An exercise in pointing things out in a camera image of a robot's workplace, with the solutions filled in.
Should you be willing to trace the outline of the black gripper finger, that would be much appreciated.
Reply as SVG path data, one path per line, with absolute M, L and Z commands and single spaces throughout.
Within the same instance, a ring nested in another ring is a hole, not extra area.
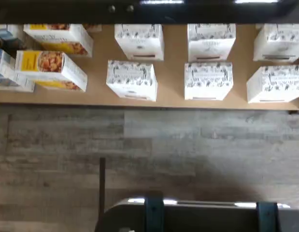
M 163 232 L 164 231 L 164 202 L 163 193 L 160 191 L 150 191 L 144 198 L 144 231 Z
M 279 232 L 278 205 L 274 202 L 257 202 L 259 232 Z

